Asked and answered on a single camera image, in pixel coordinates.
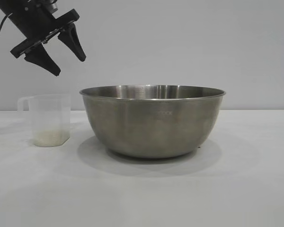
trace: metal mixing bowl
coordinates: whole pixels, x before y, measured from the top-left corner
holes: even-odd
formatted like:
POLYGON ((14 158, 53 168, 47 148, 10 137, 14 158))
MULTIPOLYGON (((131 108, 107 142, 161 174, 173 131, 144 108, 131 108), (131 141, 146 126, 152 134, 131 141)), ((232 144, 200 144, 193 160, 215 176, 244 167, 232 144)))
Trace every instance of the metal mixing bowl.
POLYGON ((80 93, 96 137, 110 150, 141 158, 175 157, 200 146, 225 94, 169 85, 93 87, 80 93))

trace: white backdrop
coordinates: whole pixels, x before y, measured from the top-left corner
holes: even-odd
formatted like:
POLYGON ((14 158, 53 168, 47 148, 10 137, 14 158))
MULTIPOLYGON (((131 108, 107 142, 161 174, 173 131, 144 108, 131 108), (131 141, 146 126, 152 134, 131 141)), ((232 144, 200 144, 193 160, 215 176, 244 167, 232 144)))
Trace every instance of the white backdrop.
POLYGON ((55 77, 9 52, 23 35, 0 34, 0 110, 17 99, 121 84, 177 84, 227 92, 223 109, 284 109, 284 0, 59 0, 75 8, 82 63, 54 38, 45 46, 55 77))

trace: measuring cup handle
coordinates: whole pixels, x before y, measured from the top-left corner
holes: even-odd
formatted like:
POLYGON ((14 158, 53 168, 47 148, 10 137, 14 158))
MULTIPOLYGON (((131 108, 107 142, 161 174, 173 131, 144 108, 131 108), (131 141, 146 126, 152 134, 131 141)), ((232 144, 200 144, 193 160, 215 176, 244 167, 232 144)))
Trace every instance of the measuring cup handle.
POLYGON ((18 99, 18 103, 17 103, 17 111, 18 113, 23 113, 24 111, 24 102, 25 101, 29 101, 29 99, 31 99, 32 97, 22 97, 20 99, 18 99))

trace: robotic arm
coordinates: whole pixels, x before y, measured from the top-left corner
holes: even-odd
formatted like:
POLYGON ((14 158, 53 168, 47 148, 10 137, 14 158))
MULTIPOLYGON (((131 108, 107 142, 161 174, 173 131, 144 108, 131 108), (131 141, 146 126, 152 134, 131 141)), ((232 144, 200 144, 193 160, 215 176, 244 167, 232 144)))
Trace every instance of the robotic arm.
POLYGON ((25 54, 26 61, 58 76, 60 68, 43 47, 43 44, 56 34, 59 34, 58 39, 70 48, 80 61, 85 61, 86 55, 74 24, 79 19, 78 13, 72 9, 55 18, 53 13, 58 10, 56 2, 57 0, 0 0, 0 9, 26 37, 11 53, 16 58, 25 54))

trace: measuring cup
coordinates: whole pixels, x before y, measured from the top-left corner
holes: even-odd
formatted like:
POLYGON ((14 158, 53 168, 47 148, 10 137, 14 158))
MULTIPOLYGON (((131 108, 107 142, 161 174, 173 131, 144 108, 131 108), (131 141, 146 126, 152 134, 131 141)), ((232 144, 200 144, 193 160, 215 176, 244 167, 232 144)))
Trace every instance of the measuring cup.
POLYGON ((70 137, 71 98, 69 95, 41 95, 18 100, 18 111, 28 102, 33 144, 39 147, 62 145, 70 137))

